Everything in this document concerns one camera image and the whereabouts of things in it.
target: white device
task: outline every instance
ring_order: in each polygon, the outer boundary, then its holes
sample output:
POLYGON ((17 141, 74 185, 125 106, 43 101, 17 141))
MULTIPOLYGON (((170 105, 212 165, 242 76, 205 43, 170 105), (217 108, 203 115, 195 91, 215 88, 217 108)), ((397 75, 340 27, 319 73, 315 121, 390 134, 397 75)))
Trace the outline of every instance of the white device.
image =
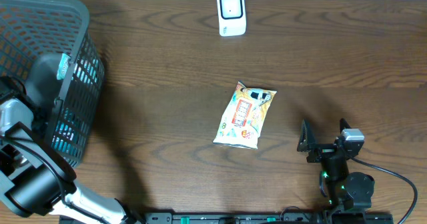
POLYGON ((245 0, 216 0, 220 35, 229 37, 246 32, 245 0))

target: brown tabletop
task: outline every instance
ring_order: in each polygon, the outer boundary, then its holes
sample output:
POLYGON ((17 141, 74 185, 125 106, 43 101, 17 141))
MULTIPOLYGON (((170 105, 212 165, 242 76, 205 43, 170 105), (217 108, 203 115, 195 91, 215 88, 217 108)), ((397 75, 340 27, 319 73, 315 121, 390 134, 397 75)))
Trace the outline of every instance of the brown tabletop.
MULTIPOLYGON (((132 207, 177 212, 317 209, 320 164, 296 152, 308 118, 321 142, 345 117, 361 160, 411 179, 408 223, 427 221, 427 1, 246 0, 248 28, 218 33, 216 0, 81 0, 107 66, 80 182, 132 207), (232 92, 277 90, 258 150, 212 144, 232 92)), ((408 184, 375 178, 373 211, 398 221, 408 184)), ((0 205, 0 223, 21 219, 0 205)))

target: basket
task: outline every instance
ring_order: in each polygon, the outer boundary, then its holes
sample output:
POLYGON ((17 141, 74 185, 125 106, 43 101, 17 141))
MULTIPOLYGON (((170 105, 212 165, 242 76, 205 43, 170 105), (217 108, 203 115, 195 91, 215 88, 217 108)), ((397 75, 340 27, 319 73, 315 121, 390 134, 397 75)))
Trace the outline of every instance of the basket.
MULTIPOLYGON (((40 62, 71 57, 56 98, 48 100, 43 139, 72 167, 85 151, 104 78, 88 25, 89 12, 78 0, 0 0, 0 75, 27 86, 40 62)), ((50 83, 43 88, 51 91, 50 83)))

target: plastic food package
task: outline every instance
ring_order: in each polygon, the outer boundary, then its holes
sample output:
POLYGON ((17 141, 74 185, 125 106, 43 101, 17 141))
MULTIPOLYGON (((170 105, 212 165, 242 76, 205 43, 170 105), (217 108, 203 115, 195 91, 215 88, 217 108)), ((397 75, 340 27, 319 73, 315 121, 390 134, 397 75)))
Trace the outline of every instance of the plastic food package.
POLYGON ((258 137, 275 94, 276 91, 246 88, 238 82, 213 143, 257 149, 258 137))

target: wood grain surface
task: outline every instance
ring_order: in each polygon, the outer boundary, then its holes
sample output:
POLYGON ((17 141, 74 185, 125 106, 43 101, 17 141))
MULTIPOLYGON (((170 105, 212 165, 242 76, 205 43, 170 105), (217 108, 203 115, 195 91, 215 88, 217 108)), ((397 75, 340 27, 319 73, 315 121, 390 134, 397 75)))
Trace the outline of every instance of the wood grain surface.
MULTIPOLYGON (((408 223, 427 222, 427 1, 246 0, 248 28, 218 33, 216 0, 81 0, 107 66, 78 179, 141 211, 318 209, 320 165, 296 152, 303 118, 319 141, 339 118, 366 136, 359 158, 417 186, 408 223), (258 150, 212 144, 238 80, 278 91, 258 150)), ((372 175, 373 211, 397 222, 405 182, 372 175)), ((21 219, 0 205, 0 223, 21 219)))

